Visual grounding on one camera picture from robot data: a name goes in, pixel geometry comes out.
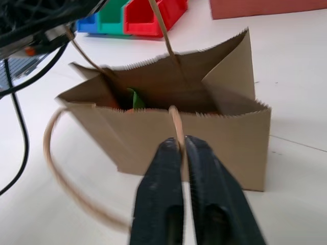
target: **green object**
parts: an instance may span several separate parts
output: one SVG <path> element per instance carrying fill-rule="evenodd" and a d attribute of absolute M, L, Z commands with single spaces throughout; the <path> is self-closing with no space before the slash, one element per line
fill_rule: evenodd
<path fill-rule="evenodd" d="M 128 90 L 133 93 L 133 109 L 145 108 L 145 103 L 138 96 L 137 92 L 132 88 L 128 88 Z"/>
<path fill-rule="evenodd" d="M 110 0 L 97 14 L 98 32 L 102 34 L 124 34 L 124 9 L 130 0 Z"/>

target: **black mesh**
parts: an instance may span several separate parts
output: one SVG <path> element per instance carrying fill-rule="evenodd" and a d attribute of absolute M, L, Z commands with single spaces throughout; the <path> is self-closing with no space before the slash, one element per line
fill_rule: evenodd
<path fill-rule="evenodd" d="M 0 47 L 86 17 L 107 0 L 0 0 Z"/>

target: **plastic bin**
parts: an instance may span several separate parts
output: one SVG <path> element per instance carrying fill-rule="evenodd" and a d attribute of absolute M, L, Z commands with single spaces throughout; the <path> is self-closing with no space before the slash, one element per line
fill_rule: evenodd
<path fill-rule="evenodd" d="M 210 0 L 213 19 L 282 14 L 327 8 L 327 0 Z"/>
<path fill-rule="evenodd" d="M 129 0 L 110 0 L 98 12 L 98 32 L 124 35 L 124 8 Z"/>
<path fill-rule="evenodd" d="M 93 14 L 84 19 L 79 19 L 77 21 L 77 31 L 91 34 L 98 33 L 97 15 L 98 14 Z"/>
<path fill-rule="evenodd" d="M 167 31 L 188 9 L 186 0 L 156 0 Z M 136 36 L 162 37 L 148 0 L 131 0 L 125 7 L 124 32 Z"/>

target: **twisted paper handle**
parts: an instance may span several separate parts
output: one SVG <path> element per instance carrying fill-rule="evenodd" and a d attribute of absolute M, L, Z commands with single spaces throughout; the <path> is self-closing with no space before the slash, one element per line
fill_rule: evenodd
<path fill-rule="evenodd" d="M 86 105 L 78 105 L 76 107 L 85 107 Z M 100 220 L 104 224 L 108 225 L 111 228 L 115 228 L 121 231 L 130 231 L 130 224 L 125 221 L 122 217 L 117 216 L 114 212 L 110 212 L 100 205 L 91 201 L 86 195 L 84 195 L 78 188 L 76 188 L 63 174 L 63 172 L 59 169 L 57 164 L 52 158 L 51 155 L 51 135 L 54 130 L 55 124 L 58 122 L 59 117 L 67 111 L 71 111 L 72 108 L 63 108 L 59 109 L 50 119 L 43 137 L 43 152 L 45 159 L 48 163 L 50 170 L 53 175 L 56 177 L 59 184 L 62 188 L 75 200 L 77 204 L 79 204 L 87 213 Z M 179 149 L 183 156 L 184 147 L 184 134 L 181 119 L 176 107 L 170 107 L 169 113 L 173 118 L 173 122 L 177 132 L 177 142 L 179 145 Z"/>

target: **blue storage bin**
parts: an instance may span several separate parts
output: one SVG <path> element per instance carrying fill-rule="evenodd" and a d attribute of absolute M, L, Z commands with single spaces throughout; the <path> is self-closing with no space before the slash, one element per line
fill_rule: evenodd
<path fill-rule="evenodd" d="M 96 34 L 98 33 L 97 13 L 77 21 L 77 31 Z"/>

